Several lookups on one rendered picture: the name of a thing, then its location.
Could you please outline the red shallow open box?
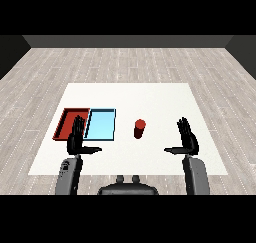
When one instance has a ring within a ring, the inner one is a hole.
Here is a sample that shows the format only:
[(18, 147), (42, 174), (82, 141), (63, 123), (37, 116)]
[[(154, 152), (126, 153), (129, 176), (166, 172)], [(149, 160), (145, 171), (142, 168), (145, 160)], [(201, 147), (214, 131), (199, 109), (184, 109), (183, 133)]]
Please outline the red shallow open box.
[(53, 135), (53, 140), (67, 141), (68, 136), (72, 133), (74, 119), (80, 116), (84, 120), (87, 120), (89, 111), (89, 108), (65, 108)]

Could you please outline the light blue shallow open box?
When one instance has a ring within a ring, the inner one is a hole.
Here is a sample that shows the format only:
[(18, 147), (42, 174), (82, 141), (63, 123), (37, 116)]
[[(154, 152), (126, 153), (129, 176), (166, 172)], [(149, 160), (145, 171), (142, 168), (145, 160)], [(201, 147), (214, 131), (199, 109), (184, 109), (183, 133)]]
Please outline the light blue shallow open box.
[(114, 108), (93, 108), (86, 122), (84, 141), (113, 141), (116, 110)]

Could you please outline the small red can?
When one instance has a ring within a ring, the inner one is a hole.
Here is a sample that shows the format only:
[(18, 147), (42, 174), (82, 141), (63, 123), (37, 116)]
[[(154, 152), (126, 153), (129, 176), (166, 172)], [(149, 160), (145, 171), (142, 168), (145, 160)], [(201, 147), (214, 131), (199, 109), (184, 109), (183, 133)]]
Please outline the small red can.
[(138, 119), (135, 122), (134, 137), (136, 139), (140, 139), (142, 137), (145, 127), (146, 127), (146, 122), (144, 120)]

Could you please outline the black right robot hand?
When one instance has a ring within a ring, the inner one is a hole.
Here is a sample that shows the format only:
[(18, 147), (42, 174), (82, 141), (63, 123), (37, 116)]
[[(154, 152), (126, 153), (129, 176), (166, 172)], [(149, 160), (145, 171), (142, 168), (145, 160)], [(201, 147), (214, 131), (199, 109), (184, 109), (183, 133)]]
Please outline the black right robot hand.
[(181, 147), (165, 148), (165, 152), (177, 154), (188, 154), (197, 155), (199, 153), (199, 143), (196, 136), (191, 131), (190, 124), (185, 117), (182, 117), (178, 122), (177, 126), (181, 136)]

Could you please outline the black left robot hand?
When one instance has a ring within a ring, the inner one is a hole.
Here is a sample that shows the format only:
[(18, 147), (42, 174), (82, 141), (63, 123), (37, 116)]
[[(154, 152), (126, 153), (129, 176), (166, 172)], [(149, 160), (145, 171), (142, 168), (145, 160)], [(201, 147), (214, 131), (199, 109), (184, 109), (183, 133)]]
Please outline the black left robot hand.
[(100, 147), (88, 147), (83, 145), (84, 122), (85, 120), (80, 115), (74, 118), (72, 132), (69, 134), (67, 140), (67, 152), (69, 155), (91, 155), (101, 151)]

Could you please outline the dark grey robot body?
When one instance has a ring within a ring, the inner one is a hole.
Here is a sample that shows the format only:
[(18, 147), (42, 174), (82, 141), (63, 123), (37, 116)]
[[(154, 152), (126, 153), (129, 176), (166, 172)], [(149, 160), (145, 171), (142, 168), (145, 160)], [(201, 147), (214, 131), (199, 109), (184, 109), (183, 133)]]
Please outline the dark grey robot body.
[(131, 183), (125, 183), (124, 176), (118, 175), (116, 182), (101, 187), (98, 195), (158, 195), (158, 191), (153, 186), (142, 184), (138, 175), (132, 176)]

